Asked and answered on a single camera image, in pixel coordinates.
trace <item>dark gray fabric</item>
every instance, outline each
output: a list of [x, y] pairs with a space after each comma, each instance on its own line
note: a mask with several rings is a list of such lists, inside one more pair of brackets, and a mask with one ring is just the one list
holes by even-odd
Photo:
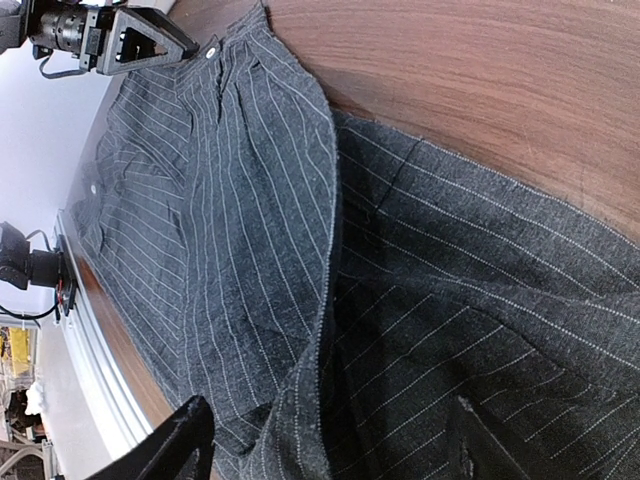
[[450, 478], [458, 393], [581, 478], [640, 478], [636, 245], [332, 114], [259, 7], [109, 122], [82, 247], [172, 405], [213, 405], [222, 478]]

